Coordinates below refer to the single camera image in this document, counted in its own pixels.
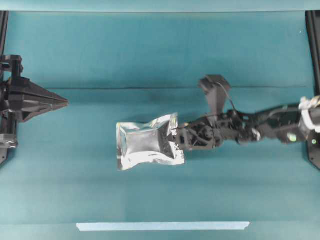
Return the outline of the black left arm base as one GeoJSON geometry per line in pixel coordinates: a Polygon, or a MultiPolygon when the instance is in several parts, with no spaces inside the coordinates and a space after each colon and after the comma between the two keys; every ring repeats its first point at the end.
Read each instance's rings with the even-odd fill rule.
{"type": "Polygon", "coordinates": [[[0,12],[0,55],[3,55],[5,50],[8,19],[9,19],[9,11],[1,11],[0,12]]]}

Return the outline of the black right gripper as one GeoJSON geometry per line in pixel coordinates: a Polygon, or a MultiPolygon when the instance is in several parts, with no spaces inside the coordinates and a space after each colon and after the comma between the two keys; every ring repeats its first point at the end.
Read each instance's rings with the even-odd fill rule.
{"type": "Polygon", "coordinates": [[[247,118],[239,112],[206,114],[194,121],[178,124],[166,139],[183,151],[212,150],[224,141],[235,141],[245,131],[246,125],[247,118]]]}

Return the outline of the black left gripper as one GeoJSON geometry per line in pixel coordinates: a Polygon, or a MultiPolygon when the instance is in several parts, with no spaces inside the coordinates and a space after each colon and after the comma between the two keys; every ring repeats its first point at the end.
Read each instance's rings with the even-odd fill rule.
{"type": "Polygon", "coordinates": [[[0,82],[0,115],[6,113],[15,115],[19,123],[25,123],[30,119],[68,106],[68,100],[62,96],[48,91],[33,83],[30,79],[22,77],[24,67],[22,57],[19,55],[1,55],[0,73],[10,72],[11,77],[0,82]],[[27,95],[42,99],[58,101],[59,104],[42,104],[23,108],[24,97],[27,95]]]}

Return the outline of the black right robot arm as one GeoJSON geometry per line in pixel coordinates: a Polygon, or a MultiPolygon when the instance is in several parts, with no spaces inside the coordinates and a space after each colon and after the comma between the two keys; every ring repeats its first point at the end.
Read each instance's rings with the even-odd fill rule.
{"type": "Polygon", "coordinates": [[[300,102],[280,105],[252,114],[235,108],[214,113],[174,128],[166,137],[177,150],[211,150],[225,141],[239,145],[256,143],[265,138],[283,144],[305,142],[312,131],[320,131],[320,97],[302,97],[300,102]]]}

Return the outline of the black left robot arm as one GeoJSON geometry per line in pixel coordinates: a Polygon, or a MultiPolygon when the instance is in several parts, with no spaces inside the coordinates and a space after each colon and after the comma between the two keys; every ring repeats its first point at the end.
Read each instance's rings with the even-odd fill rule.
{"type": "Polygon", "coordinates": [[[0,72],[10,72],[8,80],[0,81],[0,147],[15,149],[17,124],[68,106],[68,100],[22,77],[22,58],[1,55],[0,72]]]}

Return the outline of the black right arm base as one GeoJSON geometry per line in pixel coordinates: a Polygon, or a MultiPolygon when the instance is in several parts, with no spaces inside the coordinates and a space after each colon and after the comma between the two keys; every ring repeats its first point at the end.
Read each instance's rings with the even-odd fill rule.
{"type": "MultiPolygon", "coordinates": [[[[320,108],[320,11],[308,10],[305,13],[308,40],[314,73],[314,97],[312,103],[315,110],[320,108]]],[[[320,169],[320,133],[311,131],[307,141],[308,160],[320,169]]]]}

